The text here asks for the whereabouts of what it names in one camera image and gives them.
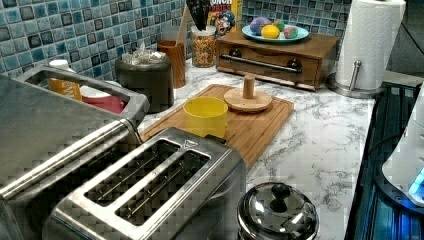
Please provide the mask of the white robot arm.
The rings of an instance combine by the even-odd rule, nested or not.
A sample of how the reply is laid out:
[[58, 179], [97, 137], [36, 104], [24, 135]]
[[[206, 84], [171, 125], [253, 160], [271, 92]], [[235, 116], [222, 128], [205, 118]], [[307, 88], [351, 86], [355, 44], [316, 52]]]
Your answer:
[[420, 87], [405, 131], [382, 166], [388, 182], [414, 205], [423, 207], [424, 95]]

